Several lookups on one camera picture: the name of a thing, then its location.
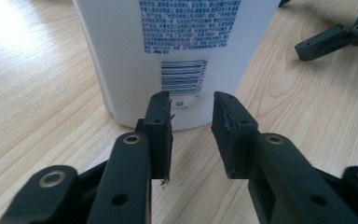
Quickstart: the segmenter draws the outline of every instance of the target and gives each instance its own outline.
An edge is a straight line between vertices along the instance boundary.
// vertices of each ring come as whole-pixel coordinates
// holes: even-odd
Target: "blue label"
[[[241,0],[140,0],[146,53],[225,47]]]

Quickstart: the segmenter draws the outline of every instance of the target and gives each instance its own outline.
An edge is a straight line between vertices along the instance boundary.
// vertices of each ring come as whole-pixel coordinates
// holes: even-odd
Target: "blue barcode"
[[[175,95],[197,95],[205,75],[206,60],[162,62],[161,89]]]

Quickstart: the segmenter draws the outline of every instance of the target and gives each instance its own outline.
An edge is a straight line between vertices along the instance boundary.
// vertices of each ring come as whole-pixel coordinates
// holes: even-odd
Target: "white container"
[[[74,0],[103,100],[134,127],[170,91],[174,130],[212,120],[233,94],[281,0]]]

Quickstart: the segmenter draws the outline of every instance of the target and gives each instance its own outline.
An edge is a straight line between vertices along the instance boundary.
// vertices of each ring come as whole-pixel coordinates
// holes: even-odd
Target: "wood grain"
[[[358,165],[358,48],[313,62],[294,45],[358,16],[358,1],[277,9],[237,96],[261,132],[290,138],[317,168]],[[228,180],[210,124],[175,132],[172,181],[153,181],[153,223],[257,223],[246,180]],[[103,106],[70,0],[0,0],[0,216],[35,172],[106,160],[118,125]]]

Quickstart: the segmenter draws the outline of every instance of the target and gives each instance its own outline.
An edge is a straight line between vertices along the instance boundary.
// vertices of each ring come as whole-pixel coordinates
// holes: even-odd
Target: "wooden table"
[[[261,132],[290,138],[317,168],[358,165],[358,48],[301,62],[294,45],[343,22],[358,1],[277,9],[237,91]],[[228,180],[211,125],[175,132],[172,180],[153,181],[153,223],[257,223],[246,180]],[[35,172],[105,161],[120,126],[103,99],[70,0],[0,0],[0,216]]]

